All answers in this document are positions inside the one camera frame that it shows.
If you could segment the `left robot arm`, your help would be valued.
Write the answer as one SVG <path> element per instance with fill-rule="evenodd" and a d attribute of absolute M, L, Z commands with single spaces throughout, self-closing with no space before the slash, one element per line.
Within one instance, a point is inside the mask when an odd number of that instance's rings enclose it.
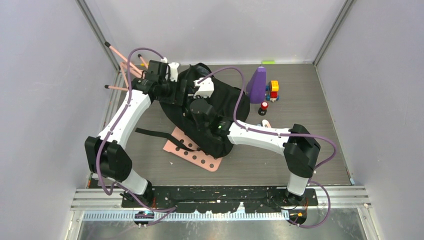
<path fill-rule="evenodd" d="M 110 196 L 116 187 L 134 194 L 141 207 L 153 202 L 152 183 L 133 169 L 133 162 L 126 152 L 131 133 L 143 113 L 161 94 L 159 86 L 178 83 L 179 63 L 151 60 L 145 71 L 128 83 L 124 102 L 110 122 L 96 136 L 88 136 L 84 149 L 89 170 L 98 176 L 103 192 Z"/>

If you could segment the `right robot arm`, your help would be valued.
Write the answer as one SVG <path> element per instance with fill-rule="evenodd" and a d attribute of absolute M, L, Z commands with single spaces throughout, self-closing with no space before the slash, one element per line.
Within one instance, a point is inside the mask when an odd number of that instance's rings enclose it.
<path fill-rule="evenodd" d="M 321 146 L 303 125 L 266 128 L 233 120 L 218 115 L 204 98 L 190 103 L 188 116 L 194 122 L 194 136 L 200 139 L 203 150 L 213 145 L 247 145 L 282 155 L 290 171 L 285 190 L 287 202 L 299 205 L 305 199 Z"/>

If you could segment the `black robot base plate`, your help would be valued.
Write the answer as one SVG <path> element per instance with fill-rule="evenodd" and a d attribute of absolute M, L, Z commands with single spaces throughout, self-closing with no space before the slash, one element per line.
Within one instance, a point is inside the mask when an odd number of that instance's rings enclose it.
<path fill-rule="evenodd" d="M 154 186 L 146 196 L 135 199 L 127 192 L 123 208 L 143 205 L 156 211 L 174 213 L 224 214 L 244 210 L 253 213 L 277 213 L 280 210 L 318 206 L 316 191 L 307 188 L 301 196 L 289 193 L 285 186 Z"/>

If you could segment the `black student backpack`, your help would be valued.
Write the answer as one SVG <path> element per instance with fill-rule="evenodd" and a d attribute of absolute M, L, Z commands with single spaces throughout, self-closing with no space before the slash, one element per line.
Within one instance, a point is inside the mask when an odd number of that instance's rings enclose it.
<path fill-rule="evenodd" d="M 203 63 L 198 63 L 196 65 L 191 65 L 188 69 L 180 72 L 178 74 L 177 80 L 187 79 L 195 80 L 211 78 L 214 84 L 214 91 L 211 97 L 204 98 L 206 99 L 215 109 L 216 113 L 219 116 L 224 116 L 232 120 L 237 119 L 244 122 L 250 112 L 250 99 L 240 88 L 230 86 L 218 79 L 216 79 L 209 69 Z M 213 145 L 208 146 L 205 150 L 200 147 L 201 141 L 199 137 L 194 135 L 195 124 L 194 122 L 185 119 L 187 105 L 194 98 L 195 86 L 193 89 L 190 89 L 186 102 L 181 105 L 168 104 L 167 99 L 171 95 L 170 87 L 167 85 L 160 85 L 157 89 L 154 90 L 154 93 L 161 94 L 157 100 L 160 103 L 160 106 L 168 117 L 168 119 L 175 124 L 180 130 L 184 132 L 195 144 L 197 144 L 201 151 L 205 152 L 208 155 L 213 156 L 214 158 L 221 158 L 230 153 L 233 146 L 230 146 L 226 143 L 224 146 Z"/>

